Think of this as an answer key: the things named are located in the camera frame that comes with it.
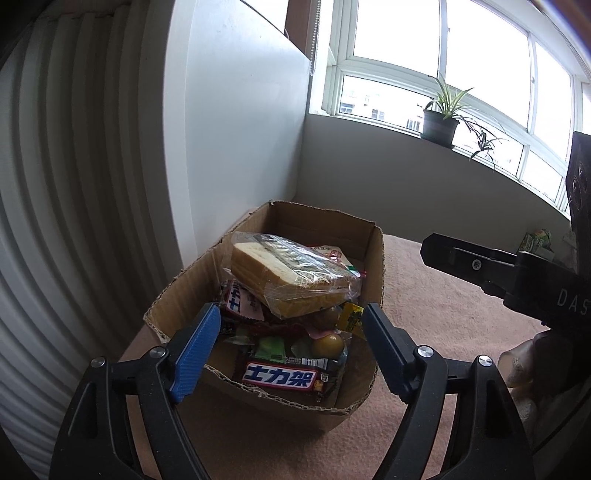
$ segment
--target yellow snack package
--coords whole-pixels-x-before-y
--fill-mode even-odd
[[[344,332],[351,332],[353,335],[357,335],[359,338],[365,340],[365,335],[361,327],[362,313],[363,307],[349,301],[346,302],[343,305],[343,311],[339,316],[336,327]]]

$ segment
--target cardboard box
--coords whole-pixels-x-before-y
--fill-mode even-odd
[[[384,291],[384,239],[373,223],[335,210],[289,202],[269,202],[250,214],[222,240],[182,271],[160,294],[144,321],[168,342],[189,325],[205,302],[212,301],[224,278],[224,258],[235,231],[273,233],[303,245],[336,245],[357,268],[366,271],[361,304],[382,303]],[[207,360],[201,380],[233,398],[273,416],[309,429],[331,430],[368,397],[374,384],[376,362],[368,344],[353,336],[340,388],[321,403],[301,397],[287,399],[231,380],[237,346],[218,342]]]

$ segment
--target potted plant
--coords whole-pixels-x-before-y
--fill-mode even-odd
[[[456,90],[450,87],[444,79],[435,78],[435,81],[439,86],[439,92],[423,110],[425,117],[421,138],[443,147],[453,148],[452,142],[456,128],[460,121],[463,121],[468,130],[474,133],[478,139],[478,150],[472,153],[470,159],[485,152],[485,157],[494,164],[491,152],[495,149],[495,142],[501,139],[495,137],[490,130],[479,125],[474,119],[466,118],[460,114],[461,110],[466,107],[466,104],[462,103],[462,98],[472,89]]]

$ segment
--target plant pot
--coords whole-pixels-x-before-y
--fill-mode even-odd
[[[421,138],[441,145],[446,148],[453,148],[453,136],[456,128],[460,124],[453,118],[443,119],[444,115],[433,110],[425,110],[425,121],[423,123],[423,133]]]

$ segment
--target metal screw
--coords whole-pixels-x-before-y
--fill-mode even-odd
[[[430,356],[433,356],[433,349],[430,346],[421,345],[419,348],[417,348],[417,353],[420,356],[429,358]]]
[[[105,358],[102,356],[98,356],[96,358],[92,359],[92,362],[90,362],[90,366],[92,368],[100,368],[105,364]]]
[[[478,363],[480,363],[483,367],[489,367],[492,365],[492,358],[488,355],[481,355],[478,357]]]
[[[150,350],[150,356],[152,358],[160,358],[161,356],[164,356],[165,353],[166,353],[166,348],[161,347],[161,346],[155,346],[154,348],[152,348]]]

